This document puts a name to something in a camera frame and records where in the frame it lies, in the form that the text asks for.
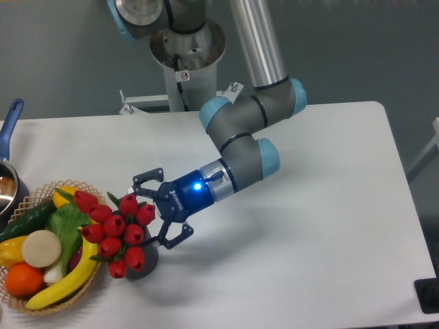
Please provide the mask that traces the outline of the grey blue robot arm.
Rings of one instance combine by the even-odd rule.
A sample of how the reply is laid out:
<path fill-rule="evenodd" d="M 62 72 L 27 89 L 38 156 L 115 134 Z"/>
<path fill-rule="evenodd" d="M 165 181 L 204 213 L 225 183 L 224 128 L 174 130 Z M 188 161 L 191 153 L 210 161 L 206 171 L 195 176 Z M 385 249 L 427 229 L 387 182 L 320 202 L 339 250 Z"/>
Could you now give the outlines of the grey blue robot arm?
<path fill-rule="evenodd" d="M 130 192 L 150 198 L 163 221 L 150 242 L 173 248 L 193 233 L 188 217 L 279 170 L 275 146 L 254 134 L 298 114 L 307 94 L 285 71 L 266 1 L 229 3 L 254 88 L 238 100 L 215 93 L 225 37 L 206 16 L 204 1 L 109 1 L 108 7 L 127 39 L 150 37 L 152 55 L 167 74 L 170 108 L 198 111 L 220 154 L 171 182 L 162 169 L 134 177 Z"/>

